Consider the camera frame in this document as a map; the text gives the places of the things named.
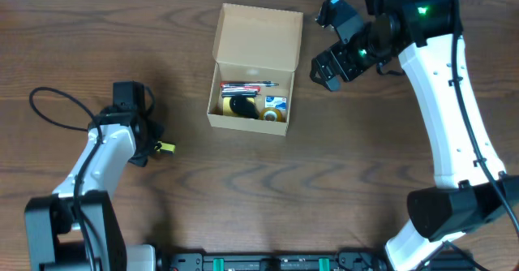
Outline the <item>yellow highlighter marker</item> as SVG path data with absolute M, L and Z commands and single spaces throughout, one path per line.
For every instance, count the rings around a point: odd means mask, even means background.
M 159 153 L 171 154 L 175 152 L 176 146 L 174 144 L 168 144 L 162 141 L 158 141 L 155 150 Z

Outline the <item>white blue eraser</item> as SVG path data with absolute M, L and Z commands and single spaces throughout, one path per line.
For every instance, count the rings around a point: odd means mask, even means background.
M 275 108 L 280 111 L 287 109 L 287 98 L 286 97 L 275 97 L 266 96 L 264 101 L 265 108 Z

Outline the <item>yellow adhesive tape roll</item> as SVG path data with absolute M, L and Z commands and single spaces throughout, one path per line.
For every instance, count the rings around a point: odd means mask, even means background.
M 284 122 L 282 112 L 279 109 L 273 107 L 264 108 L 259 114 L 259 118 L 269 122 Z

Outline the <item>cardboard box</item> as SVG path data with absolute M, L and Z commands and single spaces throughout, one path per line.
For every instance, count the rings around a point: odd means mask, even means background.
M 231 3 L 222 5 L 212 56 L 216 62 L 207 108 L 212 127 L 284 136 L 290 123 L 295 71 L 302 41 L 303 13 Z M 253 97 L 258 119 L 222 114 L 221 82 L 272 81 Z M 266 96 L 286 97 L 284 122 L 260 119 Z

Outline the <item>black ballpoint pen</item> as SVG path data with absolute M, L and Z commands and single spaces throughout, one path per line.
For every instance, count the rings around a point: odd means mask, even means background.
M 254 82 L 240 82 L 240 81 L 230 81 L 230 82 L 221 82 L 221 88 L 233 88 L 233 87 L 276 87 L 279 86 L 278 83 L 274 83 L 272 81 L 254 81 Z

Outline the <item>red multi-tool pocket knife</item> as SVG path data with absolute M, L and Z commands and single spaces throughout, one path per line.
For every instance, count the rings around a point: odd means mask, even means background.
M 256 97 L 260 92 L 260 87 L 233 87 L 233 88 L 221 88 L 222 97 Z

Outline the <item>black correction tape dispenser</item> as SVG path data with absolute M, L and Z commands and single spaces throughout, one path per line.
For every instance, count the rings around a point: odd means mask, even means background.
M 234 96 L 229 101 L 230 109 L 240 117 L 258 119 L 259 114 L 253 98 Z

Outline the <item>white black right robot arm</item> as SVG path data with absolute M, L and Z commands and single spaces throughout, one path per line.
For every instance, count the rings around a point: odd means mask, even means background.
M 426 270 L 465 234 L 518 218 L 518 178 L 494 150 L 470 82 L 459 0 L 365 0 L 366 22 L 344 0 L 324 0 L 316 22 L 337 42 L 311 61 L 311 79 L 331 92 L 397 58 L 427 130 L 435 186 L 407 196 L 408 222 L 386 242 L 385 267 Z

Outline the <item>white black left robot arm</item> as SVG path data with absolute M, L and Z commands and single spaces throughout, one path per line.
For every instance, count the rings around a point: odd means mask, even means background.
M 152 95 L 144 84 L 113 86 L 113 103 L 90 116 L 88 142 L 75 166 L 50 195 L 24 210 L 33 270 L 158 270 L 149 244 L 124 242 L 111 199 L 125 166 L 144 167 L 160 149 L 164 129 L 149 117 Z

